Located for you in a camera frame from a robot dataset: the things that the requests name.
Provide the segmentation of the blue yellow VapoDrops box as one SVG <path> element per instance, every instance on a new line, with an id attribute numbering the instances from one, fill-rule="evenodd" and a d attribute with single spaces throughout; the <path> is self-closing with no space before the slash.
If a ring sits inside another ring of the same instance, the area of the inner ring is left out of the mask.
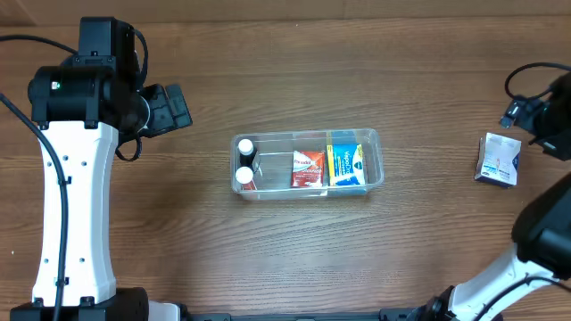
<path id="1" fill-rule="evenodd" d="M 329 144 L 327 165 L 330 186 L 366 184 L 361 144 Z"/>

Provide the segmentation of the orange bottle white cap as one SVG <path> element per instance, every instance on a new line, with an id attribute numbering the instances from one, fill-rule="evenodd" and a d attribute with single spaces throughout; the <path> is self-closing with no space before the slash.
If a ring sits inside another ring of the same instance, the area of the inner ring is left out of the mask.
<path id="1" fill-rule="evenodd" d="M 242 190 L 255 191 L 257 189 L 254 183 L 254 173 L 249 167 L 240 167 L 235 173 L 236 182 L 241 186 Z"/>

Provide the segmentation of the white blue medicine box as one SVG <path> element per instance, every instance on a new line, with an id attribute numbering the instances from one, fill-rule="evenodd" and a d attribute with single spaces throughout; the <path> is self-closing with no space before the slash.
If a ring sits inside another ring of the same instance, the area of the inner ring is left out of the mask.
<path id="1" fill-rule="evenodd" d="M 521 142 L 487 133 L 480 138 L 475 181 L 502 187 L 517 184 Z"/>

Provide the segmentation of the clear plastic container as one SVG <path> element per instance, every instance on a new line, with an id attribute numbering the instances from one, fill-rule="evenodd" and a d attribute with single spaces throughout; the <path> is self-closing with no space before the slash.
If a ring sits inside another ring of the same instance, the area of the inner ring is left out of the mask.
<path id="1" fill-rule="evenodd" d="M 255 191 L 242 190 L 235 179 L 236 170 L 241 167 L 237 145 L 244 138 L 252 140 L 258 150 L 259 167 L 253 172 L 257 187 Z M 329 185 L 327 165 L 329 144 L 362 145 L 365 185 Z M 291 187 L 294 151 L 325 153 L 322 187 Z M 235 136 L 231 143 L 230 168 L 234 192 L 250 201 L 364 195 L 379 187 L 385 180 L 380 137 L 372 128 L 240 134 Z"/>

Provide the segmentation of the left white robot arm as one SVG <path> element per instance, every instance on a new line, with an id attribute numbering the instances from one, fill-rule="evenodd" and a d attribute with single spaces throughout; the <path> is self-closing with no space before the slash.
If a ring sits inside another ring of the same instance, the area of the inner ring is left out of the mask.
<path id="1" fill-rule="evenodd" d="M 181 88 L 142 86 L 136 61 L 77 56 L 39 69 L 26 125 L 41 145 L 44 227 L 31 299 L 13 320 L 184 320 L 185 306 L 119 288 L 109 245 L 112 164 L 119 147 L 188 127 Z"/>

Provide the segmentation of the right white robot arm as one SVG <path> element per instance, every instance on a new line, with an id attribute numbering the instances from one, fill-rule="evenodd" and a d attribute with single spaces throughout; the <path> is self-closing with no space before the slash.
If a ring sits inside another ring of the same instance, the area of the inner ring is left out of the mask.
<path id="1" fill-rule="evenodd" d="M 501 312 L 544 286 L 570 278 L 570 176 L 531 201 L 511 232 L 513 245 L 486 270 L 414 309 L 408 320 L 500 320 Z"/>

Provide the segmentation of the black bottle white cap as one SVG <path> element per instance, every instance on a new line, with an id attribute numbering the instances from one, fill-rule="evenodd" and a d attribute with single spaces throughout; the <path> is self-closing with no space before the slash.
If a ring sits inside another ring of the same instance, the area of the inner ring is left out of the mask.
<path id="1" fill-rule="evenodd" d="M 237 145 L 239 152 L 239 162 L 241 167 L 248 167 L 255 171 L 259 167 L 257 159 L 258 150 L 252 140 L 248 138 L 241 139 Z"/>

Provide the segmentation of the red Panadol box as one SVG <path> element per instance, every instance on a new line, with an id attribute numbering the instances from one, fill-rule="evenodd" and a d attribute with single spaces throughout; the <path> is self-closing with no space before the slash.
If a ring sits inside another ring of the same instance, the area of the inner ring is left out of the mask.
<path id="1" fill-rule="evenodd" d="M 291 187 L 322 187 L 324 152 L 294 151 Z"/>

